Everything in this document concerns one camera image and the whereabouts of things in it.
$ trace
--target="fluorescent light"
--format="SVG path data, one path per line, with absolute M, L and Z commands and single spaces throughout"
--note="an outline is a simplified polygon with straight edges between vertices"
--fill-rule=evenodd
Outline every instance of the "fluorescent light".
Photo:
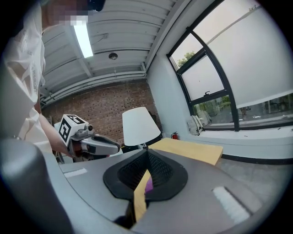
M 87 25 L 74 25 L 76 37 L 85 58 L 93 56 L 90 40 L 87 33 Z

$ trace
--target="table lamp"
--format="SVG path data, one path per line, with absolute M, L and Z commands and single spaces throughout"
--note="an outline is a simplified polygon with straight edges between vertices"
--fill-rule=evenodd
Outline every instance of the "table lamp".
M 153 140 L 161 134 L 145 107 L 138 107 L 122 114 L 124 144 L 135 146 Z

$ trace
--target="ceiling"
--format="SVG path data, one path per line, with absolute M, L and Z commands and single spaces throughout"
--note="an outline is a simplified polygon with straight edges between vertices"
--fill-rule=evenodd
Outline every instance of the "ceiling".
M 141 79 L 160 44 L 190 0 L 106 0 L 101 12 L 88 17 L 94 56 L 84 58 L 73 26 L 56 26 L 43 34 L 46 106 L 97 85 Z M 109 54 L 118 58 L 110 60 Z

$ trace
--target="window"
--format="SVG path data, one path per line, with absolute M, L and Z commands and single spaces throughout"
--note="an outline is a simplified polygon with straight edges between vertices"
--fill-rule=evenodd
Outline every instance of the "window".
M 293 94 L 238 109 L 240 125 L 293 120 Z
M 182 78 L 192 101 L 224 89 L 215 67 L 207 56 L 184 72 Z
M 193 106 L 204 127 L 233 123 L 229 96 L 219 97 Z
M 195 39 L 194 36 L 189 35 L 179 45 L 179 47 L 172 54 L 172 59 L 177 65 L 176 70 L 185 64 L 195 53 L 202 48 L 202 45 Z
M 205 129 L 293 125 L 291 49 L 256 1 L 215 0 L 167 56 Z
M 221 32 L 259 5 L 254 0 L 225 0 L 208 14 L 193 31 L 208 45 Z

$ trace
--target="pipe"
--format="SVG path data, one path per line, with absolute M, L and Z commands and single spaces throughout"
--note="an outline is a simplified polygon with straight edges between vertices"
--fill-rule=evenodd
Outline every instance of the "pipe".
M 145 76 L 146 76 L 146 74 L 121 75 L 121 76 L 119 76 L 119 79 L 115 79 L 115 78 L 113 79 L 113 77 L 110 77 L 108 79 L 107 78 L 103 79 L 103 81 L 96 80 L 96 81 L 88 82 L 85 85 L 79 85 L 78 87 L 74 87 L 74 88 L 72 88 L 70 90 L 67 90 L 67 91 L 55 96 L 54 98 L 50 98 L 50 100 L 48 100 L 46 102 L 44 107 L 49 105 L 49 104 L 51 104 L 51 103 L 53 103 L 54 101 L 57 101 L 59 99 L 62 99 L 64 97 L 66 97 L 66 96 L 69 96 L 69 95 L 71 95 L 73 93 L 76 93 L 76 92 L 79 92 L 79 91 L 83 91 L 83 90 L 93 88 L 93 87 L 96 87 L 96 86 L 99 86 L 99 85 L 105 85 L 105 84 L 109 84 L 109 83 L 130 80 L 129 78 L 132 78 L 133 80 L 141 79 L 141 78 L 143 78 Z
M 51 94 L 49 97 L 47 97 L 46 99 L 44 99 L 44 102 L 47 102 L 49 99 L 51 99 L 52 97 L 55 97 L 57 96 L 58 94 L 60 93 L 63 93 L 64 91 L 68 90 L 68 89 L 71 89 L 71 88 L 74 88 L 76 86 L 79 86 L 79 85 L 82 85 L 84 83 L 88 83 L 88 82 L 91 82 L 91 81 L 94 81 L 94 80 L 100 80 L 100 79 L 104 79 L 104 78 L 108 78 L 108 77 L 117 77 L 119 75 L 128 75 L 128 74 L 145 74 L 145 71 L 130 71 L 130 72 L 119 72 L 119 73 L 111 73 L 111 74 L 106 74 L 106 75 L 101 75 L 101 76 L 96 76 L 96 77 L 92 77 L 92 78 L 89 78 L 89 79 L 86 79 L 86 80 L 82 80 L 82 81 L 79 81 L 79 82 L 76 82 L 66 88 L 63 88 L 53 94 Z

